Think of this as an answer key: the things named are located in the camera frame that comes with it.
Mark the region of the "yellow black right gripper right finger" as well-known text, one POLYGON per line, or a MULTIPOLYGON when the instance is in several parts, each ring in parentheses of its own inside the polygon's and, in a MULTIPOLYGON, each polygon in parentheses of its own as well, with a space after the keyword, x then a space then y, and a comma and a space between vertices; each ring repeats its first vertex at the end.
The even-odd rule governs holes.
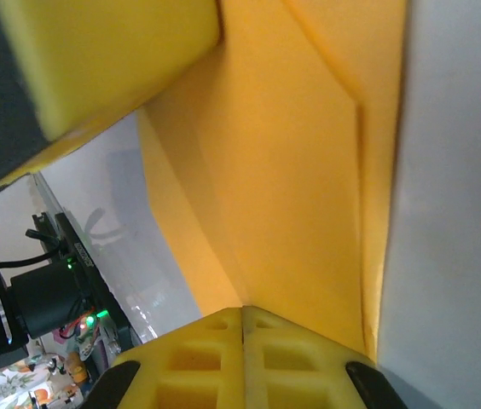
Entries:
POLYGON ((364 354, 256 307, 243 308, 247 408, 405 408, 364 354))

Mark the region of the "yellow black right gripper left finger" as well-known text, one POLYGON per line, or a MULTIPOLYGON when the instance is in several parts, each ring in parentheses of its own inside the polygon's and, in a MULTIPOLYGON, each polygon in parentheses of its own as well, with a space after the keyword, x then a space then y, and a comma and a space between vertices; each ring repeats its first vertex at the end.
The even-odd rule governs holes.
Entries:
POLYGON ((120 354, 83 408, 243 408, 240 308, 225 308, 120 354))

